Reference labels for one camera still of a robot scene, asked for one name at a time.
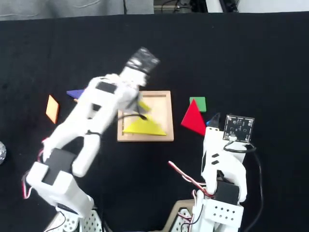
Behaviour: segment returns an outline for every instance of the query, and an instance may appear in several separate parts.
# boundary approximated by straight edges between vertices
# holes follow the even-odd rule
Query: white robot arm
[[[93,199],[78,187],[74,176],[83,177],[87,173],[98,153],[100,136],[114,121],[118,110],[142,112],[137,103],[139,86],[146,84],[147,74],[158,63],[147,49],[141,48],[120,75],[93,78],[67,119],[44,140],[43,163],[35,162],[26,180],[66,217],[79,218],[82,224],[82,219],[91,214]],[[76,137],[84,137],[78,155],[62,150]]]
[[[207,193],[213,197],[197,192],[191,220],[196,223],[192,224],[191,232],[239,231],[243,214],[240,203],[247,197],[246,169],[242,162],[249,152],[245,145],[249,144],[253,122],[254,118],[228,115],[224,131],[219,131],[215,122],[206,128],[201,175]]]

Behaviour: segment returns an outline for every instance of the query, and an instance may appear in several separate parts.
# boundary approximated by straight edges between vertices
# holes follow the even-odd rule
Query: tangram piece
[[[166,135],[161,129],[160,125],[156,123],[149,115],[145,115],[147,120],[140,117],[132,122],[127,128],[123,130],[124,133],[136,134],[151,134],[151,135]]]
[[[55,99],[51,95],[49,95],[46,108],[46,115],[55,124],[57,123],[58,111],[59,111],[58,102],[56,102]]]
[[[206,99],[205,97],[190,97],[190,104],[192,100],[195,100],[200,112],[206,112]]]
[[[198,110],[195,100],[192,100],[187,112],[183,117],[181,125],[205,136],[206,126],[203,117]]]
[[[84,92],[83,89],[76,89],[76,90],[69,90],[67,91],[67,94],[73,98],[79,99],[81,94]]]

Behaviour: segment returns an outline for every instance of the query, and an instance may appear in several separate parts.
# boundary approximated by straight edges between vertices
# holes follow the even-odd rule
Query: wooden tray
[[[150,108],[148,113],[153,120],[160,124],[166,136],[123,133],[123,129],[137,120],[135,117],[125,117],[118,121],[117,140],[120,142],[134,141],[174,141],[172,103],[170,91],[141,91],[142,101]],[[118,111],[118,117],[124,113]]]

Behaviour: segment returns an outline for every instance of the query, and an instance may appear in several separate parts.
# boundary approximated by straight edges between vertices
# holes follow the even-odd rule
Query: black cloth
[[[56,128],[48,95],[60,103],[58,124],[75,106],[67,90],[120,73],[141,46],[161,63],[143,90],[170,90],[174,142],[117,142],[116,124],[80,187],[115,231],[161,229],[174,203],[193,186],[171,160],[202,181],[203,137],[182,127],[189,97],[215,113],[255,117],[252,143],[263,165],[265,207],[252,231],[297,231],[308,222],[309,13],[81,17],[0,22],[1,231],[42,231],[55,209],[34,191],[22,200],[20,179],[41,140]],[[259,208],[258,168],[247,155],[248,197],[242,228]]]

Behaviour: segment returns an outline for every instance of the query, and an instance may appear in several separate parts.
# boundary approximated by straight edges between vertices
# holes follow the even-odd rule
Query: perforated bracket
[[[64,217],[61,213],[57,213],[52,223],[46,229],[52,229],[59,225],[62,226],[50,230],[49,232],[105,232],[102,229],[101,220],[95,210],[91,210],[89,217],[78,218],[77,215],[72,213],[64,213],[66,221],[63,223]]]
[[[186,208],[180,209],[178,211],[179,213],[181,213],[182,215],[184,215],[185,217],[191,217],[191,214],[189,213],[189,210]],[[188,232],[188,228],[189,225],[183,225],[184,223],[189,223],[190,221],[188,219],[184,219],[181,216],[176,216],[175,221],[171,227],[170,232]]]
[[[213,199],[205,199],[205,219],[239,228],[241,225],[243,207],[232,205]]]

